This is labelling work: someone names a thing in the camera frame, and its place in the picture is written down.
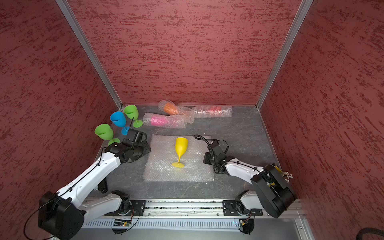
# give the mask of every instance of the yellow wine glass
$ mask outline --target yellow wine glass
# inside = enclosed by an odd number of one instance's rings
[[[184,167],[184,164],[180,162],[181,156],[187,151],[188,148],[188,139],[185,137],[176,138],[175,150],[177,155],[179,156],[179,161],[172,163],[174,167]]]

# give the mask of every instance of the black cable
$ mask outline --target black cable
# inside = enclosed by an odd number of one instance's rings
[[[252,168],[251,166],[248,166],[248,165],[245,165],[245,164],[242,164],[242,163],[240,163],[239,161],[237,161],[237,162],[233,162],[233,163],[236,163],[236,164],[240,164],[240,165],[243,165],[243,166],[246,166],[246,167],[249,167],[249,168]],[[254,168],[252,168],[253,169],[253,171],[258,171],[259,173],[261,173],[259,170],[257,170],[257,168],[256,167],[254,167]]]
[[[248,218],[246,220],[244,220],[243,222],[247,222],[249,220],[249,218],[251,218],[251,216],[252,216],[252,209],[251,209],[251,212],[249,213]]]
[[[356,235],[356,240],[362,240],[363,235],[369,233],[384,237],[384,231],[379,230],[377,228],[365,227],[358,232],[358,234]]]
[[[213,166],[214,166],[214,172],[216,173],[216,174],[224,174],[223,172],[216,172],[216,168],[215,168],[215,154],[214,154],[214,151],[213,151],[213,149],[212,149],[212,147],[211,147],[211,145],[210,145],[210,143],[208,142],[208,141],[214,141],[214,142],[217,142],[217,143],[219,143],[219,141],[223,141],[223,142],[225,142],[225,144],[227,145],[227,147],[225,148],[225,151],[224,151],[224,153],[227,153],[228,152],[228,149],[229,149],[229,145],[228,145],[228,143],[225,141],[225,140],[223,140],[223,139],[221,139],[221,140],[217,140],[217,139],[214,139],[214,138],[205,138],[205,137],[203,137],[203,136],[201,136],[201,135],[198,135],[198,134],[195,134],[195,135],[193,135],[193,137],[194,137],[194,139],[197,139],[197,140],[201,140],[201,141],[205,141],[206,143],[207,143],[207,145],[208,145],[208,149],[209,149],[209,153],[211,154],[211,156],[212,156],[212,160],[213,160]]]
[[[133,209],[132,207],[132,213],[131,213],[131,219],[129,220],[130,224],[132,223],[132,218],[133,218],[133,214],[134,214],[135,210]],[[116,218],[114,220],[114,224],[120,224],[120,225],[117,225],[118,227],[121,227],[121,224],[124,224],[125,222],[127,222],[127,220],[124,220],[124,219],[120,219],[120,218]]]
[[[138,216],[138,218],[137,218],[135,224],[132,225],[129,229],[127,229],[127,230],[125,230],[124,232],[121,232],[121,233],[128,232],[129,230],[131,230],[131,229],[136,225],[136,223],[139,221],[139,218],[140,218],[140,212],[139,212],[139,211],[137,211],[137,212],[139,213],[139,216]]]
[[[90,172],[92,172],[92,170],[95,169],[97,166],[100,166],[101,157],[103,156],[103,150],[106,149],[106,148],[107,148],[107,147],[103,147],[103,148],[101,149],[101,154],[100,154],[100,160],[99,160],[99,162],[98,162],[98,163],[97,163],[97,164],[96,164],[96,165],[95,165],[89,172],[87,172],[82,178],[80,178],[79,181],[77,181],[75,184],[73,184],[72,186],[70,186],[70,187],[68,188],[67,191],[65,191],[63,194],[61,194],[60,196],[58,196],[58,198],[61,197],[61,196],[63,196],[63,195],[66,194],[67,192],[72,191],[72,188],[73,188],[78,182],[80,182],[85,176],[87,176]],[[24,234],[25,238],[27,238],[28,240],[37,240],[37,239],[29,238],[29,237],[26,235],[26,232],[25,232],[25,230],[26,230],[26,225],[27,225],[28,221],[31,219],[31,217],[32,217],[35,213],[37,213],[42,207],[44,207],[45,205],[47,205],[48,203],[51,203],[51,202],[53,202],[53,201],[54,201],[54,200],[52,199],[52,200],[46,202],[45,204],[43,204],[42,206],[40,206],[36,211],[34,211],[34,212],[33,212],[33,213],[26,219],[25,224],[24,224],[24,228],[23,228],[23,234]],[[48,239],[51,239],[51,238],[53,238],[53,237],[54,237],[54,236],[49,237],[49,238],[45,238],[45,239],[39,239],[39,240],[48,240]]]
[[[129,125],[129,128],[131,128],[131,126],[132,126],[132,123],[133,123],[133,119],[134,119],[134,118],[132,118],[132,121],[131,121],[131,124]]]
[[[140,143],[142,143],[142,142],[144,142],[144,141],[146,141],[147,140],[147,134],[145,133],[145,132],[143,132],[143,136],[145,136],[145,139],[143,140],[143,139],[141,139],[141,142]]]

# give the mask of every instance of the aluminum frame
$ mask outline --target aluminum frame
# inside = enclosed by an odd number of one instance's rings
[[[75,33],[77,39],[79,40],[80,44],[83,46],[84,51],[88,55],[88,58],[91,60],[94,68],[96,69],[97,73],[99,74],[101,80],[103,81],[105,87],[107,88],[109,94],[113,98],[113,101],[115,102],[118,109],[121,109],[122,102],[113,87],[111,81],[108,78],[107,73],[104,71],[103,66],[101,65],[99,59],[97,58],[96,53],[94,52],[93,48],[91,47],[91,44],[89,43],[87,37],[85,36],[83,30],[80,27],[79,22],[77,21],[75,15],[73,14],[73,11],[67,2],[67,0],[56,0],[56,3],[59,5],[61,12],[64,14],[65,18],[67,19],[69,25],[71,26],[73,32]]]
[[[261,121],[262,121],[262,125],[263,125],[263,127],[264,127],[264,131],[265,131],[266,138],[267,138],[267,140],[268,140],[269,146],[271,147],[272,154],[275,156],[277,162],[278,162],[279,165],[281,166],[281,164],[280,164],[280,162],[279,162],[279,159],[277,158],[277,154],[276,154],[276,151],[275,151],[275,147],[274,147],[273,144],[272,144],[271,137],[270,137],[270,135],[269,135],[269,133],[268,133],[268,130],[267,130],[266,126],[265,126],[265,123],[264,123],[264,119],[263,119],[262,113],[261,113],[260,111],[258,111],[258,112],[259,112],[260,119],[261,119]]]
[[[262,93],[260,94],[259,99],[257,100],[256,107],[258,110],[260,110],[261,106],[264,103],[264,100],[266,96],[268,95],[269,90],[271,89],[271,86],[284,62],[285,57],[287,56],[289,49],[291,48],[291,45],[293,43],[293,40],[295,39],[297,32],[299,32],[299,29],[304,21],[305,16],[308,13],[308,10],[312,4],[313,0],[303,0],[299,6],[299,9],[297,10],[296,16],[293,19],[292,25],[288,31],[288,34],[285,38],[285,41],[283,43],[283,46],[281,47],[281,50],[279,52],[279,55],[275,61],[275,64],[273,65],[273,68],[271,70],[271,74],[269,75],[265,87],[263,88]]]
[[[312,230],[306,219],[296,218],[295,223],[301,240],[314,240]]]
[[[94,198],[85,199],[84,203]],[[227,199],[134,199],[145,200],[146,206],[143,218],[220,218],[242,219],[248,216],[224,216],[223,200]],[[116,216],[101,216],[99,218],[116,218]],[[257,218],[273,219],[265,210],[263,216]],[[295,200],[279,218],[306,218],[300,200]]]

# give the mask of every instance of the robotic arm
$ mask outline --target robotic arm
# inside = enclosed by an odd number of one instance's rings
[[[106,197],[82,204],[88,194],[122,163],[134,162],[151,151],[147,135],[129,129],[122,143],[113,143],[75,180],[56,193],[45,193],[39,202],[38,226],[61,240],[71,239],[83,224],[106,213],[132,211],[128,195],[113,191]]]
[[[197,140],[208,144],[209,152],[205,153],[204,163],[213,165],[218,174],[236,176],[253,185],[255,191],[245,192],[239,196],[237,211],[248,213],[251,209],[264,209],[269,215],[278,218],[296,200],[296,194],[289,186],[292,175],[282,172],[273,165],[256,167],[239,161],[232,156],[226,156],[228,145],[223,152],[217,139],[205,139],[194,135]]]
[[[226,156],[216,139],[194,136],[208,144],[209,152],[203,162],[213,165],[217,174],[239,177],[253,185],[255,191],[242,193],[236,201],[236,210],[248,214],[252,209],[265,209],[271,216],[278,218],[296,199],[288,185],[287,172],[279,172],[275,166],[255,167]],[[106,197],[83,204],[88,194],[114,169],[122,163],[136,161],[151,151],[146,134],[129,129],[127,138],[120,143],[108,146],[100,158],[76,179],[59,189],[56,193],[47,192],[39,202],[38,226],[61,240],[71,239],[83,224],[106,213],[118,211],[126,215],[133,211],[127,194],[113,191]]]

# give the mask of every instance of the gray table surface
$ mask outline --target gray table surface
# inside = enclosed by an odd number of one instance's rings
[[[139,106],[138,110],[139,119],[142,119],[144,113],[165,115],[155,106]],[[114,126],[113,129],[114,137],[122,140],[124,136],[120,133],[121,128]],[[198,118],[193,124],[188,124],[186,129],[153,126],[142,126],[138,129],[147,133],[148,143],[151,141],[152,134],[171,136],[199,134],[224,139],[230,146],[227,155],[255,166],[272,163],[280,166],[272,153],[260,115],[255,107],[233,107],[231,118]],[[147,159],[148,154],[133,163],[122,164],[113,170],[107,176],[109,192],[120,190],[129,194],[131,198],[233,199],[244,190],[252,190],[252,185],[249,183],[226,174],[215,174],[215,180],[211,182],[146,182],[143,179],[143,173]],[[88,197],[101,197],[108,193],[92,191]]]

